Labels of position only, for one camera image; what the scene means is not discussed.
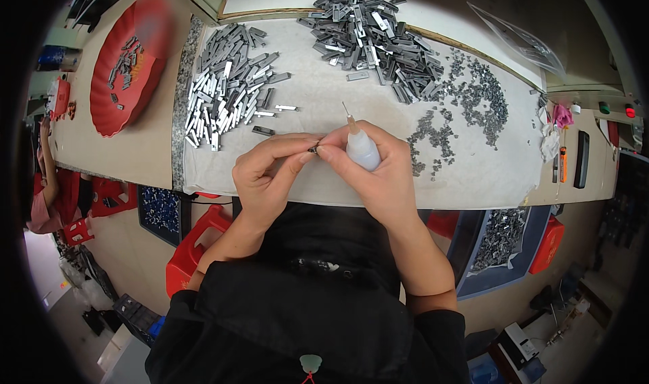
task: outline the green pendant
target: green pendant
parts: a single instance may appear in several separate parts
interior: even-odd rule
[[[317,354],[304,354],[300,356],[300,364],[302,364],[305,373],[309,374],[311,372],[314,374],[322,364],[322,357]]]

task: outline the hand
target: hand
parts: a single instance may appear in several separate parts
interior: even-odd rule
[[[49,117],[45,117],[40,121],[40,136],[41,140],[43,140],[43,136],[45,136],[45,139],[49,136]]]
[[[321,138],[312,134],[275,135],[240,155],[232,169],[243,207],[240,216],[265,232],[286,208],[288,192],[297,174],[315,157],[307,150]],[[286,160],[275,171],[280,165],[278,159],[282,158]]]
[[[343,150],[349,127],[327,135],[317,148],[320,157],[361,197],[369,213],[390,229],[418,219],[409,145],[366,120],[356,122],[377,144],[381,164],[369,172]]]

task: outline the red string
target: red string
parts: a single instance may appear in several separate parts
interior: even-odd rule
[[[312,382],[313,384],[315,384],[315,381],[313,380],[313,373],[312,373],[312,372],[309,372],[309,375],[306,376],[306,378],[304,379],[304,381],[302,382],[302,384],[306,383],[306,381],[309,381],[309,380],[311,380],[311,382]]]

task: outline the concrete floor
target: concrete floor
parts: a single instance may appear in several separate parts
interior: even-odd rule
[[[215,201],[227,202],[230,198],[221,197]],[[546,270],[528,274],[515,285],[459,302],[459,311],[466,319],[466,334],[490,328],[501,330],[531,316],[529,301],[545,285],[557,283],[573,261],[582,263],[590,256],[595,247],[603,205],[603,201],[565,205],[563,214],[558,217],[566,227],[563,240]],[[193,205],[192,224],[207,208],[207,205]],[[225,208],[230,213],[231,206]],[[169,309],[165,266],[174,248],[141,228],[136,210],[92,218],[91,221],[95,239],[86,242],[86,246],[109,274],[118,294],[128,293],[154,312],[165,315]],[[208,243],[216,237],[205,234],[201,241]],[[436,240],[443,250],[448,249],[448,239],[436,237]]]

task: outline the red apron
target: red apron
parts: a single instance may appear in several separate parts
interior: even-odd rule
[[[58,181],[58,194],[54,198],[54,208],[61,217],[61,223],[67,225],[74,221],[75,212],[77,211],[77,200],[79,196],[79,176],[76,171],[66,169],[57,169],[56,179]],[[37,172],[34,174],[34,195],[43,191],[41,185],[42,175]]]

